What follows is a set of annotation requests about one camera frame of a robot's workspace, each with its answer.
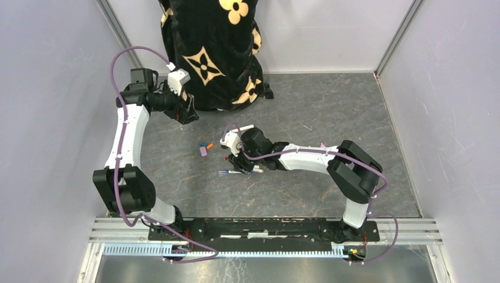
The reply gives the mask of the pink highlighter cap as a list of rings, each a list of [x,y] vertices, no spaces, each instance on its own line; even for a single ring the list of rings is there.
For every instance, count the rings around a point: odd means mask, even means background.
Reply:
[[[208,155],[208,151],[207,151],[207,148],[205,146],[200,146],[199,151],[200,151],[200,155],[202,157],[205,157]]]

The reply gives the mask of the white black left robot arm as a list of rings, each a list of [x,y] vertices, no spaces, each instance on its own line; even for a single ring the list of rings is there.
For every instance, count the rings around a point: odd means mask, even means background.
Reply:
[[[139,216],[154,225],[164,223],[163,233],[175,241],[185,234],[185,224],[177,219],[177,207],[156,196],[153,182],[141,170],[140,158],[153,112],[180,124],[199,119],[194,97],[184,90],[190,75],[175,68],[161,84],[158,73],[148,68],[132,69],[130,76],[130,84],[116,98],[118,122],[111,153],[104,168],[93,172],[93,183],[112,215]]]

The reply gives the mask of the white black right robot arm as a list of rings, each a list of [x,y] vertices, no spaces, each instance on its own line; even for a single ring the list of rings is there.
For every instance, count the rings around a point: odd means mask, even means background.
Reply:
[[[242,173],[250,173],[259,166],[268,170],[317,172],[331,177],[346,198],[340,231],[349,241],[355,241],[364,233],[375,187],[379,180],[387,181],[381,165],[350,140],[331,147],[299,146],[285,141],[272,142],[261,129],[247,126],[225,131],[219,142],[230,151],[227,160]]]

